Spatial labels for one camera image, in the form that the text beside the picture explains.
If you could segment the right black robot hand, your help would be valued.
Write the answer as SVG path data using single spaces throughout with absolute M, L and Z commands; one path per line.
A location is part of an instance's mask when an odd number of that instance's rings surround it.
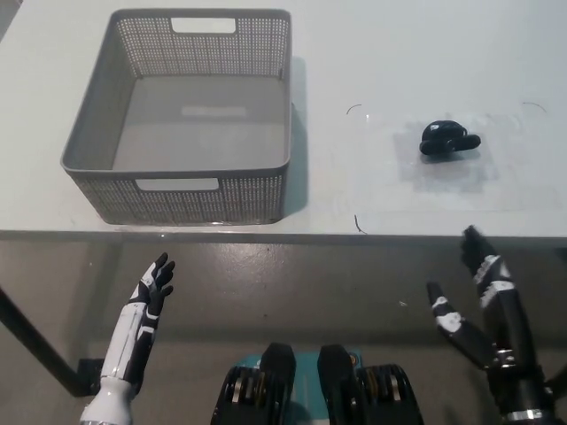
M 540 366 L 530 324 L 508 264 L 473 225 L 463 230 L 461 249 L 484 327 L 457 311 L 438 283 L 428 282 L 427 296 L 438 332 L 481 370 L 536 375 Z

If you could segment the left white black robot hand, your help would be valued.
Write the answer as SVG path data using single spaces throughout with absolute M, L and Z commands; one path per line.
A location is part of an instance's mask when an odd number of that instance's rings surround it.
M 159 319 L 173 287 L 175 262 L 162 253 L 151 263 L 123 306 L 113 331 L 103 378 L 112 377 L 139 389 L 159 326 Z

